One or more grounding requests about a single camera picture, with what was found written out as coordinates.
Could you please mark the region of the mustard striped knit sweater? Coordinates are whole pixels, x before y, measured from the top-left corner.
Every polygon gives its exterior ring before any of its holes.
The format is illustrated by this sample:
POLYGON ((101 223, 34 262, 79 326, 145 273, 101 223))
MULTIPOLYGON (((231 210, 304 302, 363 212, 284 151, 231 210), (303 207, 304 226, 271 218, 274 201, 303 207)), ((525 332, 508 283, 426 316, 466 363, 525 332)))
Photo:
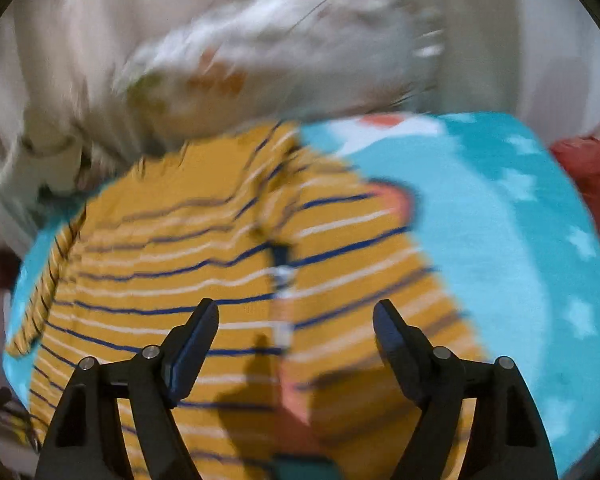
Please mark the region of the mustard striped knit sweater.
POLYGON ((268 479, 285 452, 388 478, 418 411, 381 362, 375 304, 462 358, 482 353, 406 217, 293 124, 140 160, 56 231, 7 344, 33 356, 35 434, 79 359, 129 359, 210 298, 219 329, 173 413, 204 478, 268 479))

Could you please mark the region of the turquoise cartoon fleece blanket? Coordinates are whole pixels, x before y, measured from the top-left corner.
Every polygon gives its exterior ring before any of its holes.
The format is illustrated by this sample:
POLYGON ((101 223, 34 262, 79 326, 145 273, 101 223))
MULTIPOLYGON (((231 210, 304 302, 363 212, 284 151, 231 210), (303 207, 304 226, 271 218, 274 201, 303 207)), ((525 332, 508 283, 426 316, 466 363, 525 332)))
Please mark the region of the turquoise cartoon fleece blanket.
MULTIPOLYGON (((513 359, 559 478, 600 436, 600 238, 568 174, 532 131, 504 114, 375 114, 293 125, 314 152, 398 194, 412 237, 482 351, 458 357, 513 359)), ((24 264, 3 363, 28 411, 33 356, 11 356, 9 339, 20 329, 56 231, 128 171, 42 231, 24 264)), ((132 479, 151 479, 130 402, 119 400, 118 408, 132 479)), ((463 402, 440 479, 460 479, 474 409, 473 400, 463 402)), ((325 456, 285 452, 274 456, 269 479, 347 478, 325 456)))

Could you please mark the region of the small cream black-trimmed pillow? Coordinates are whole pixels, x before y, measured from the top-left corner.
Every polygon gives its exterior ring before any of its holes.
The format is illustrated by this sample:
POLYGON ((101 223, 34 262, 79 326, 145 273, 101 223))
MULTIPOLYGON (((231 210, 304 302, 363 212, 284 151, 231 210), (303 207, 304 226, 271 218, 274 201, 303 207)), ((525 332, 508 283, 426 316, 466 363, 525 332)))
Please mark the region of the small cream black-trimmed pillow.
POLYGON ((78 130, 36 108, 23 113, 23 132, 0 169, 0 191, 26 208, 94 190, 112 168, 78 130))

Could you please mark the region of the beige embroidered curtain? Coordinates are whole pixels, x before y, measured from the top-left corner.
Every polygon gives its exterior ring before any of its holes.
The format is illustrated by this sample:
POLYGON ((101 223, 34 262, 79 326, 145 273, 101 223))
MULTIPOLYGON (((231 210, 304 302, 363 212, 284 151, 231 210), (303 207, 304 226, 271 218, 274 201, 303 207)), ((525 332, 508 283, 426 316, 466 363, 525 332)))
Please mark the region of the beige embroidered curtain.
MULTIPOLYGON (((189 142, 163 139, 114 92, 114 76, 142 44, 234 0, 0 0, 0 169, 36 108, 78 130, 112 168, 189 142)), ((519 96, 515 0, 440 0, 444 50, 430 103, 418 112, 511 112, 519 96)), ((69 197, 26 208, 0 191, 0 245, 25 252, 45 219, 69 197)))

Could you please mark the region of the white leaf-print pillow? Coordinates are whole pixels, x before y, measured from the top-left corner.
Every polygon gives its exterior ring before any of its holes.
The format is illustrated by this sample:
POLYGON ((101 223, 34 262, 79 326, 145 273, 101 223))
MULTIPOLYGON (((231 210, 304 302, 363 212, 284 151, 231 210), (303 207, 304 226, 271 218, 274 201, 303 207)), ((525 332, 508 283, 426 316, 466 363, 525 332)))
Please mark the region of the white leaf-print pillow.
POLYGON ((268 119, 422 110, 444 50, 440 0, 234 0, 139 46, 114 92, 163 139, 268 119))

